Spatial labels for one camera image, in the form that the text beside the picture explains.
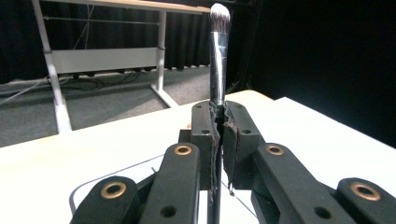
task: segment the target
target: desk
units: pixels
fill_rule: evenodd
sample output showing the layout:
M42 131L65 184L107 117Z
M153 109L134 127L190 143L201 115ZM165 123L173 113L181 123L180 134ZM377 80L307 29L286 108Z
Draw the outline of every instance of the desk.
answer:
M72 131L66 101L62 96L58 81L58 74L60 73L156 66L158 73L157 83L152 84L151 88L169 107L177 106L177 103L163 90L166 12L202 14L210 12L210 8L139 0L42 0L102 7L154 10L159 11L160 14L157 48L51 50L39 1L32 0L54 94L55 115L59 133Z
M360 177L396 196L394 148L287 98L242 91L226 100L243 104L264 139L288 147L318 181L335 188ZM0 148L0 223L68 223L76 187L162 155L190 122L192 105ZM221 208L221 220L244 223L226 203Z

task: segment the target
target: table leg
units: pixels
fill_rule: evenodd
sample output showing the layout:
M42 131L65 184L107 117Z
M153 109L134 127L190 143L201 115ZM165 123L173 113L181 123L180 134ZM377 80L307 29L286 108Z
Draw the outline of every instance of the table leg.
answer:
M165 64L165 28L166 28L166 11L160 11L160 27L158 31L158 48L157 48L157 83L152 84L151 88L160 96L160 98L169 106L176 107L178 104L163 90L163 66Z
M62 96L61 86L59 85L58 74L56 73L55 65L53 64L52 52L50 49L50 42L47 37L47 31L43 20L39 0L32 0L33 8L35 10L35 18L37 20L38 31L40 33L41 42L44 48L44 56L46 59L47 68L49 70L49 78L54 95L54 106L56 122L58 126L58 133L67 133L72 131L69 114L67 112L66 101Z

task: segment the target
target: carpeted floor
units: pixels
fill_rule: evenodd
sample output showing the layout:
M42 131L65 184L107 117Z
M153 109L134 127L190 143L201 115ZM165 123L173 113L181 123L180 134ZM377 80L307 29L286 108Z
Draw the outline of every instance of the carpeted floor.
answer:
M149 87L156 73L61 78L73 130L167 108ZM7 92L23 90L39 80L0 86L0 102ZM57 134L52 91L46 79L38 88L0 105L0 147ZM165 70L164 90L184 105L209 98L209 67Z

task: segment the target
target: desk foot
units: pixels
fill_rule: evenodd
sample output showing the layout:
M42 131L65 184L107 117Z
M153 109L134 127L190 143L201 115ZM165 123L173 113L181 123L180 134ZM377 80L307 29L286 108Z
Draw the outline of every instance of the desk foot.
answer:
M61 105L57 105L56 101L54 100L53 104L55 105L55 116L56 124L58 126L58 133L72 132L72 125L70 123L69 113L67 112L66 100L63 98L63 103Z
M158 96L169 106L169 107L178 107L178 104L166 93L164 90L158 90L157 85L151 84L151 88Z

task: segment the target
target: silver ferrule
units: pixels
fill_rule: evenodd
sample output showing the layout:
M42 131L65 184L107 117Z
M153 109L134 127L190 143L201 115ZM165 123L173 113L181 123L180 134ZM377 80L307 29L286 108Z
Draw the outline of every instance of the silver ferrule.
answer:
M210 40L210 101L219 117L224 107L228 35L211 32Z

